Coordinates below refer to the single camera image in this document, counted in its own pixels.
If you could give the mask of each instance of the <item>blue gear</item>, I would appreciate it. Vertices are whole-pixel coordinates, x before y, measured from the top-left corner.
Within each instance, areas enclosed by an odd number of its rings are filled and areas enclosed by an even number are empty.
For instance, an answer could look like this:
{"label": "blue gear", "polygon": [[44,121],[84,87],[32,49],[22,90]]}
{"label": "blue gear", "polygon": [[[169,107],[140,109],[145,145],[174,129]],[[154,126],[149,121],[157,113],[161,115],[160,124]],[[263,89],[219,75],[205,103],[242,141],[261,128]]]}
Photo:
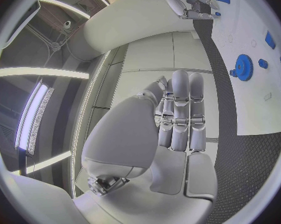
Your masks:
{"label": "blue gear", "polygon": [[248,81],[253,76],[253,62],[248,55],[241,54],[235,65],[236,75],[241,81]]}

